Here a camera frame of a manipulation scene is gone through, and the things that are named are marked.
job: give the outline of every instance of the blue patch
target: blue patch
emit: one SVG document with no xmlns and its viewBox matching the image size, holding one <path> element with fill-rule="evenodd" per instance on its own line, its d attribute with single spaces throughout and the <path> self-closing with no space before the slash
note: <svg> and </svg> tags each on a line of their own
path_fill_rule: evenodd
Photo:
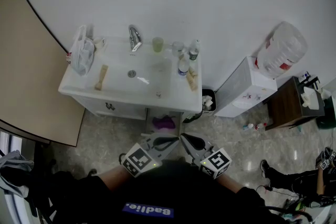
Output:
<svg viewBox="0 0 336 224">
<path fill-rule="evenodd" d="M 140 205 L 131 202 L 126 202 L 122 211 L 150 217 L 174 218 L 174 209 L 172 208 Z"/>
</svg>

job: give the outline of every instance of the plastic bottle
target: plastic bottle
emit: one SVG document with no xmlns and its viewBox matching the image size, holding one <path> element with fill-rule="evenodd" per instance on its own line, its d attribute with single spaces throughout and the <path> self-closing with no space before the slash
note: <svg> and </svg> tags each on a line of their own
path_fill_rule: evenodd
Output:
<svg viewBox="0 0 336 224">
<path fill-rule="evenodd" d="M 243 126 L 243 130 L 249 130 L 249 129 L 252 129 L 253 126 L 254 126 L 253 123 L 249 123 L 249 124 Z"/>
<path fill-rule="evenodd" d="M 275 79 L 297 63 L 307 50 L 308 45 L 299 30 L 282 22 L 263 44 L 255 64 L 262 74 Z"/>
<path fill-rule="evenodd" d="M 191 42 L 190 49 L 189 49 L 189 58 L 190 58 L 190 60 L 192 60 L 192 61 L 196 60 L 196 58 L 197 58 L 197 56 L 199 54 L 200 48 L 201 48 L 201 42 L 198 39 L 194 39 Z"/>
<path fill-rule="evenodd" d="M 178 73 L 181 76 L 187 75 L 187 72 L 189 70 L 189 58 L 188 55 L 185 54 L 184 57 L 180 58 L 180 62 L 178 63 Z"/>
<path fill-rule="evenodd" d="M 255 125 L 254 128 L 255 128 L 256 130 L 258 130 L 258 129 L 261 129 L 261 128 L 265 128 L 266 125 L 267 125 L 266 122 L 265 122 L 265 123 L 259 123 L 259 124 Z"/>
</svg>

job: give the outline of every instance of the drain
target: drain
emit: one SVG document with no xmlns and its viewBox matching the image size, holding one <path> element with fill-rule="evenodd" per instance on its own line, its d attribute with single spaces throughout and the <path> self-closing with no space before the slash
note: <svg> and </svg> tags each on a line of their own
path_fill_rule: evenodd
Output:
<svg viewBox="0 0 336 224">
<path fill-rule="evenodd" d="M 134 70 L 131 70 L 128 71 L 127 75 L 129 78 L 134 78 L 137 75 L 137 73 Z"/>
</svg>

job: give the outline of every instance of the faucet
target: faucet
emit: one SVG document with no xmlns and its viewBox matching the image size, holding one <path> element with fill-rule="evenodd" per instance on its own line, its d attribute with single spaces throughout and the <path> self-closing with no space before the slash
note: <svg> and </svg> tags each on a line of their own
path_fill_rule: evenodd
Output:
<svg viewBox="0 0 336 224">
<path fill-rule="evenodd" d="M 135 52 L 142 45 L 141 37 L 134 25 L 129 25 L 128 30 L 130 32 L 131 50 Z"/>
</svg>

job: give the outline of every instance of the white sink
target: white sink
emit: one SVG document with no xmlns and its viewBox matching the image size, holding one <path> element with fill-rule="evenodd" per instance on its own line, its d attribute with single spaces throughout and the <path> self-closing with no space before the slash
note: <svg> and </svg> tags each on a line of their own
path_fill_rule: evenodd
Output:
<svg viewBox="0 0 336 224">
<path fill-rule="evenodd" d="M 146 108 L 165 108 L 171 111 L 198 113 L 202 109 L 201 55 L 192 63 L 198 73 L 198 90 L 191 91 L 185 77 L 177 73 L 179 59 L 173 56 L 170 45 L 160 53 L 144 43 L 131 52 L 128 39 L 107 38 L 107 44 L 94 55 L 90 71 L 78 75 L 71 66 L 64 74 L 58 91 L 77 97 L 140 105 Z M 102 65 L 107 65 L 101 91 L 95 90 Z M 130 78 L 129 71 L 135 71 Z"/>
<path fill-rule="evenodd" d="M 102 65 L 106 72 L 101 92 L 149 98 L 167 98 L 172 63 L 156 55 L 96 54 L 85 81 L 85 88 L 94 90 Z"/>
</svg>

